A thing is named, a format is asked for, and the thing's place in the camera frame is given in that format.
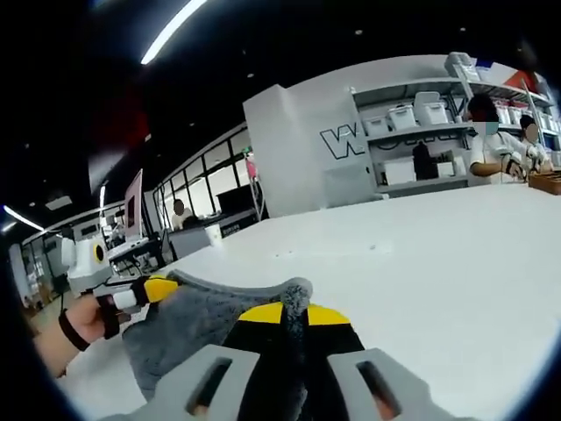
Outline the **person's left hand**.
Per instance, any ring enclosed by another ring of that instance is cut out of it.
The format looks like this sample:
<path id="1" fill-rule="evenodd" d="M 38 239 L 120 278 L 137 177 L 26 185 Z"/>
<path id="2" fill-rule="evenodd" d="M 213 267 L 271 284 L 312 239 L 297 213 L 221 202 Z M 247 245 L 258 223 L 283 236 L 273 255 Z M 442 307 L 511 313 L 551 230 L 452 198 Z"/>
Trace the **person's left hand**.
<path id="1" fill-rule="evenodd" d="M 114 306 L 112 298 L 88 294 L 64 310 L 59 323 L 68 340 L 83 352 L 99 339 L 117 336 L 120 325 L 130 320 L 129 315 Z"/>

